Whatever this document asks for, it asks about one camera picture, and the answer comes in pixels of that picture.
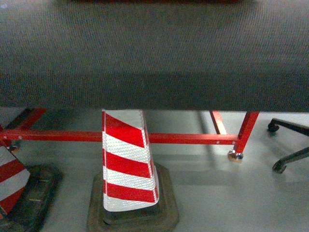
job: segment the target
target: gray carpeted surface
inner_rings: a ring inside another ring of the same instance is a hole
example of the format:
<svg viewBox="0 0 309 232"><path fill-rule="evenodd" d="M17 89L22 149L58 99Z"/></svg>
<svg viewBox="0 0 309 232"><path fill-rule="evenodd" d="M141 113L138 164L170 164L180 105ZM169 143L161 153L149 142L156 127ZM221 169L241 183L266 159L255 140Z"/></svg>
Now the gray carpeted surface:
<svg viewBox="0 0 309 232"><path fill-rule="evenodd" d="M306 0L0 5L0 106L309 112Z"/></svg>

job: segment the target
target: black rubber base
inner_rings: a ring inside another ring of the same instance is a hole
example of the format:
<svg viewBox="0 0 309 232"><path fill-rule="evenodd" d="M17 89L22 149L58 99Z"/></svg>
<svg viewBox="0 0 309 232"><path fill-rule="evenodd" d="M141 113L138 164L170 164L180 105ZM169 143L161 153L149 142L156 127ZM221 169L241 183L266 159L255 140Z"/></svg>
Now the black rubber base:
<svg viewBox="0 0 309 232"><path fill-rule="evenodd" d="M61 174L45 166L28 167L29 181L12 209L0 220L1 232L36 232L42 225Z"/></svg>
<svg viewBox="0 0 309 232"><path fill-rule="evenodd" d="M179 221L169 171L155 164L159 179L159 202L151 207L125 212L103 208L102 173L93 181L87 228L89 232L169 232Z"/></svg>

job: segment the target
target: red metal frame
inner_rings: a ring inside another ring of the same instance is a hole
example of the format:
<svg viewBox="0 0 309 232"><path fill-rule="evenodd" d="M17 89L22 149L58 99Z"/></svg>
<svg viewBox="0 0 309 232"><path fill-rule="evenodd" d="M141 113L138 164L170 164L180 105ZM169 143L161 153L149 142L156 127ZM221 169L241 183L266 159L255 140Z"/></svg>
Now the red metal frame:
<svg viewBox="0 0 309 232"><path fill-rule="evenodd" d="M46 109L35 109L15 129L4 130L0 127L0 142L5 145L9 140L102 142L101 131L30 130L45 111ZM211 111L210 114L217 134L149 133L149 140L155 144L234 145L234 150L242 153L259 112L247 112L238 135L226 133L218 111Z"/></svg>

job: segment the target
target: caster wheel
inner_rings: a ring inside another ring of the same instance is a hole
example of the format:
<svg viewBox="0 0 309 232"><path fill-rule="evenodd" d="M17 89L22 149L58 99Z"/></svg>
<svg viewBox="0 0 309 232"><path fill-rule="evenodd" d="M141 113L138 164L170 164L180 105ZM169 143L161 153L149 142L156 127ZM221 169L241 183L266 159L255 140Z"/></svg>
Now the caster wheel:
<svg viewBox="0 0 309 232"><path fill-rule="evenodd" d="M275 124L269 123L268 125L268 131L271 133L275 133L277 130L279 130L279 126L276 126Z"/></svg>
<svg viewBox="0 0 309 232"><path fill-rule="evenodd" d="M236 153L235 150L231 150L228 152L227 157L229 160L234 161L234 162L241 162L243 158L242 153Z"/></svg>
<svg viewBox="0 0 309 232"><path fill-rule="evenodd" d="M272 170L279 174L283 173L285 169L286 169L286 165L282 164L279 161L275 163L275 165L272 167Z"/></svg>

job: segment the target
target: reflective stripe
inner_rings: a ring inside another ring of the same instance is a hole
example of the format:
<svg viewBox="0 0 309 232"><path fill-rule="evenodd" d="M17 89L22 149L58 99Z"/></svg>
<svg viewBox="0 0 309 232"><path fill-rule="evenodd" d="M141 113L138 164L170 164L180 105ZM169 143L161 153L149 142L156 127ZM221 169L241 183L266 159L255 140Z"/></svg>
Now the reflective stripe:
<svg viewBox="0 0 309 232"><path fill-rule="evenodd" d="M144 124L141 120L143 114L140 110L109 110L106 113L132 127L140 130L144 129Z"/></svg>
<svg viewBox="0 0 309 232"><path fill-rule="evenodd" d="M144 178L134 175L128 175L113 170L109 170L103 167L104 180L109 184L119 185L128 188L154 190L155 189L155 178Z"/></svg>
<svg viewBox="0 0 309 232"><path fill-rule="evenodd" d="M16 175L0 183L0 201L14 194L23 188L30 176L30 173L24 169Z"/></svg>
<svg viewBox="0 0 309 232"><path fill-rule="evenodd" d="M0 166L5 165L16 158L3 146L0 146Z"/></svg>
<svg viewBox="0 0 309 232"><path fill-rule="evenodd" d="M104 208L111 212L121 212L123 211L123 209L126 210L142 209L156 204L141 201L126 201L114 197L109 197L106 194L103 194L103 197L104 197Z"/></svg>
<svg viewBox="0 0 309 232"><path fill-rule="evenodd" d="M150 157L146 155L147 150L149 150L148 148L144 149L126 143L108 134L105 134L105 138L106 141L103 142L103 149L106 149L107 152L138 162L148 163L150 161Z"/></svg>

